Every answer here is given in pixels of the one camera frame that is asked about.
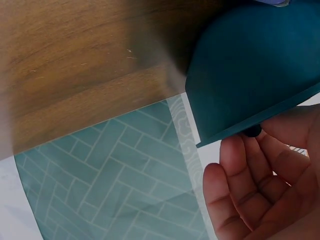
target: finger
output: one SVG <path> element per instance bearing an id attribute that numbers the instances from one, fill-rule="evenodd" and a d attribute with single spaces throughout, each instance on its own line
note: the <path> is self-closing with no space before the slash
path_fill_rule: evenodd
<path id="1" fill-rule="evenodd" d="M 291 150 L 264 131 L 256 140 L 273 171 L 290 185 L 294 185 L 311 164 L 307 156 Z"/>
<path id="2" fill-rule="evenodd" d="M 264 121 L 261 126 L 270 136 L 284 144 L 306 149 L 310 129 L 320 114 L 320 104 L 297 106 Z"/>
<path id="3" fill-rule="evenodd" d="M 246 161 L 244 142 L 231 136 L 221 142 L 220 164 L 229 185 L 231 198 L 241 218 L 253 230 L 270 209 L 270 202 L 261 195 L 251 177 Z"/>
<path id="4" fill-rule="evenodd" d="M 257 140 L 254 137 L 241 136 L 246 154 L 246 162 L 259 192 L 271 203 L 277 202 L 288 190 L 289 185 L 273 174 L 273 171 Z"/>
<path id="5" fill-rule="evenodd" d="M 219 240 L 242 240 L 251 232 L 235 209 L 226 174 L 217 163 L 208 165 L 204 170 L 203 195 Z"/>

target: teal herringbone pattern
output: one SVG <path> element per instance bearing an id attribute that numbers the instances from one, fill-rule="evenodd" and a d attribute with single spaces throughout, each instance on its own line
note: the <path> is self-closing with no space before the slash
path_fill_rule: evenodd
<path id="1" fill-rule="evenodd" d="M 15 156 L 45 240 L 207 240 L 166 101 Z"/>

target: palm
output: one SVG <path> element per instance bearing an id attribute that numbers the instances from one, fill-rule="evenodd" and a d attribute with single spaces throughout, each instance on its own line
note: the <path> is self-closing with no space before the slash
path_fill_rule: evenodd
<path id="1" fill-rule="evenodd" d="M 219 240 L 266 239 L 318 204 L 310 159 L 265 132 L 223 140 L 220 164 L 204 172 L 203 191 Z"/>

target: wooden table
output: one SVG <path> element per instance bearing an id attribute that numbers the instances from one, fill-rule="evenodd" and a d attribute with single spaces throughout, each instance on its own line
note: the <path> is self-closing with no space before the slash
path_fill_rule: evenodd
<path id="1" fill-rule="evenodd" d="M 224 0 L 2 0 L 0 159 L 184 91 Z"/>

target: teal bowl rim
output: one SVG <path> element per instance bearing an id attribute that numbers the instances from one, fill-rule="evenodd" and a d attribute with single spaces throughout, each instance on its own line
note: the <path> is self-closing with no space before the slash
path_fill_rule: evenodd
<path id="1" fill-rule="evenodd" d="M 267 108 L 266 110 L 263 110 L 223 131 L 218 132 L 217 134 L 207 139 L 204 139 L 203 141 L 198 143 L 196 147 L 201 148 L 218 140 L 240 133 L 247 128 L 250 128 L 254 125 L 263 122 L 264 120 L 267 120 L 275 115 L 285 112 L 286 110 L 294 108 L 295 106 L 303 103 L 304 101 L 308 100 L 309 98 L 311 98 L 319 92 L 320 82 L 282 102 L 277 103 L 276 105 Z"/>

